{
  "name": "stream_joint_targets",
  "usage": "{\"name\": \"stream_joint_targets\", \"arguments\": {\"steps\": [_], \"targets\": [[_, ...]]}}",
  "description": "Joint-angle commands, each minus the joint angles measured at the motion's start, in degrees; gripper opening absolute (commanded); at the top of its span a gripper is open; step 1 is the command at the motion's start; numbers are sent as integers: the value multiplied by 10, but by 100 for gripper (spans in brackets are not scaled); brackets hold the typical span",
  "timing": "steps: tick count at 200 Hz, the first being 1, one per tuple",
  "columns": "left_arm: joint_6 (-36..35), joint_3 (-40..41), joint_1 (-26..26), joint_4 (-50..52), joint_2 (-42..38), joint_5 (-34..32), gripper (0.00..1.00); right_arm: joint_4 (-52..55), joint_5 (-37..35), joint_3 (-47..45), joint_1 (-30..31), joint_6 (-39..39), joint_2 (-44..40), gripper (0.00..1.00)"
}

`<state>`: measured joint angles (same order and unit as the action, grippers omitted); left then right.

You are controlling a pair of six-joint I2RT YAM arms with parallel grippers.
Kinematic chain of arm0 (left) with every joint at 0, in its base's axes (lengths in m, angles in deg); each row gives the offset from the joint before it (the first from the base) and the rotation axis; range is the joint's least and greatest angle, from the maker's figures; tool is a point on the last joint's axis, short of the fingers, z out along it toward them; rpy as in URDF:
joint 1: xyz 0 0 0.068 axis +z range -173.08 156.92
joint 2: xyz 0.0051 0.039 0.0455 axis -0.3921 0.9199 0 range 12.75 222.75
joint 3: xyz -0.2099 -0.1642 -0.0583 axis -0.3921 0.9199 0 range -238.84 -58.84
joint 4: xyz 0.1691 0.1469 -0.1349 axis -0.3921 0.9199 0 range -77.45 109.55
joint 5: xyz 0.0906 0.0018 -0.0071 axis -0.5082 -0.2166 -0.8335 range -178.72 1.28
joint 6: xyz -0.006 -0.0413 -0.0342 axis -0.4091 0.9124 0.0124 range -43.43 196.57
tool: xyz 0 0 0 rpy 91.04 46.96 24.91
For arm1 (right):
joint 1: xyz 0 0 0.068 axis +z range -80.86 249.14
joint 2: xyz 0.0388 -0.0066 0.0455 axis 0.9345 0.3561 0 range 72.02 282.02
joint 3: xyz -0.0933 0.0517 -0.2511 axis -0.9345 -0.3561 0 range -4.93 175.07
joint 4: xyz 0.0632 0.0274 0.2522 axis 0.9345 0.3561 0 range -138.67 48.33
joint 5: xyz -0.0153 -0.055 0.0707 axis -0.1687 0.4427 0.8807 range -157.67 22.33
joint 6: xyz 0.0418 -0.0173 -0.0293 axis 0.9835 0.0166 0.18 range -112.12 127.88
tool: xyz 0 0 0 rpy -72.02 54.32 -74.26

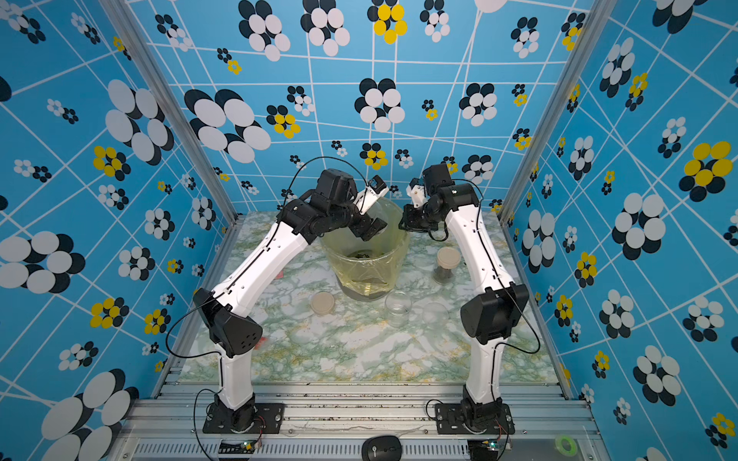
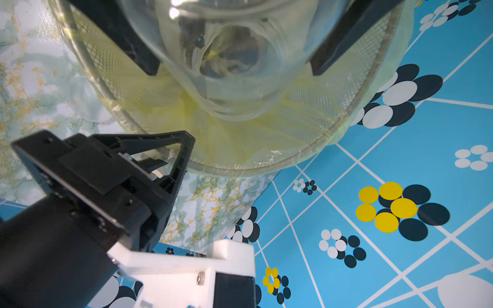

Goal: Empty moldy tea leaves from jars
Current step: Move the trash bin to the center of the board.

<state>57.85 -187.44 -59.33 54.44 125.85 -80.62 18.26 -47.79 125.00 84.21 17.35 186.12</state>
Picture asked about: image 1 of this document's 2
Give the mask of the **clear plastic tea jar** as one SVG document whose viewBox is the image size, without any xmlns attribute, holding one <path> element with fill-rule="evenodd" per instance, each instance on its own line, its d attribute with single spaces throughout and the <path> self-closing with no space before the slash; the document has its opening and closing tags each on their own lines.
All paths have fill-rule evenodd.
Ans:
<svg viewBox="0 0 738 461">
<path fill-rule="evenodd" d="M 386 319 L 388 324 L 394 328 L 401 328 L 409 322 L 412 301 L 404 292 L 393 291 L 386 296 Z"/>
</svg>

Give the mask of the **round wooden jar lid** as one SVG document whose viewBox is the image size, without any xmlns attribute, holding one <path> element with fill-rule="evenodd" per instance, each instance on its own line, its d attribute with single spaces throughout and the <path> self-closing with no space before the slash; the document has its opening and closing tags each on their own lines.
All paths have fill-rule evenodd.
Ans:
<svg viewBox="0 0 738 461">
<path fill-rule="evenodd" d="M 311 310 L 318 316 L 329 315 L 336 307 L 336 299 L 329 292 L 318 292 L 311 297 Z"/>
</svg>

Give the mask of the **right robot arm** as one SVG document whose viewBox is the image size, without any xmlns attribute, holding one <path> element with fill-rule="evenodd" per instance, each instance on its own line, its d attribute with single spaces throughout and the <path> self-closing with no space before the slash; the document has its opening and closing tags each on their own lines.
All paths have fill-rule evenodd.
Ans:
<svg viewBox="0 0 738 461">
<path fill-rule="evenodd" d="M 459 245 L 475 297 L 459 309 L 461 324 L 471 340 L 471 361 L 463 386 L 460 411 L 473 433 L 514 432 L 509 407 L 500 390 L 507 340 L 523 317 L 529 300 L 498 257 L 482 220 L 476 184 L 452 179 L 446 164 L 425 169 L 407 187 L 412 203 L 403 210 L 399 228 L 431 234 L 440 225 Z"/>
</svg>

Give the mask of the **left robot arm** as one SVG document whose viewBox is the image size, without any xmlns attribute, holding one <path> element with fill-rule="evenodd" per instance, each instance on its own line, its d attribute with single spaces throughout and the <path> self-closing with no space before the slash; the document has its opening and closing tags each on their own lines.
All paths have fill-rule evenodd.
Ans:
<svg viewBox="0 0 738 461">
<path fill-rule="evenodd" d="M 380 177 L 358 190 L 354 178 L 337 169 L 323 171 L 315 188 L 282 207 L 261 243 L 232 274 L 212 290 L 198 290 L 193 301 L 219 357 L 220 389 L 209 407 L 207 433 L 260 430 L 251 379 L 252 351 L 263 328 L 250 313 L 263 291 L 284 267 L 317 238 L 340 229 L 368 241 L 386 228 L 369 211 L 388 188 Z"/>
</svg>

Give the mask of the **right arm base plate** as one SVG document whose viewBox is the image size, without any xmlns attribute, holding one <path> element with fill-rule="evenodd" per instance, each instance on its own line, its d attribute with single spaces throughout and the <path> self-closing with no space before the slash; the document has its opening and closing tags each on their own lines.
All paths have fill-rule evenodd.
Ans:
<svg viewBox="0 0 738 461">
<path fill-rule="evenodd" d="M 436 403 L 432 411 L 441 435 L 513 435 L 516 432 L 510 408 L 505 403 L 469 406 L 466 403 Z"/>
</svg>

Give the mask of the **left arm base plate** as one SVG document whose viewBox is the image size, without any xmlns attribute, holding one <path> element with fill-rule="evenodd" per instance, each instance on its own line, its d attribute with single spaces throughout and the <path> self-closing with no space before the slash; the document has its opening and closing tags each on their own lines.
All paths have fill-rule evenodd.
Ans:
<svg viewBox="0 0 738 461">
<path fill-rule="evenodd" d="M 211 403 L 202 432 L 205 434 L 279 434 L 284 422 L 283 403 L 256 403 L 232 410 L 223 403 Z"/>
</svg>

